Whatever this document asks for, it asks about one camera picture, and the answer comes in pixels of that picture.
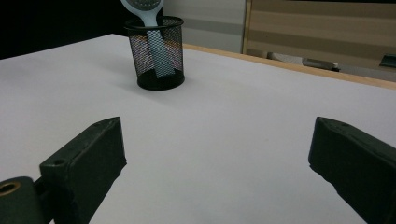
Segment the table surface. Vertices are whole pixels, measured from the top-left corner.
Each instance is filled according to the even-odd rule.
[[[92,223],[364,223],[309,167],[315,119],[395,147],[394,83],[198,49],[169,91],[137,86],[118,35],[0,61],[0,179],[120,117],[128,164]]]

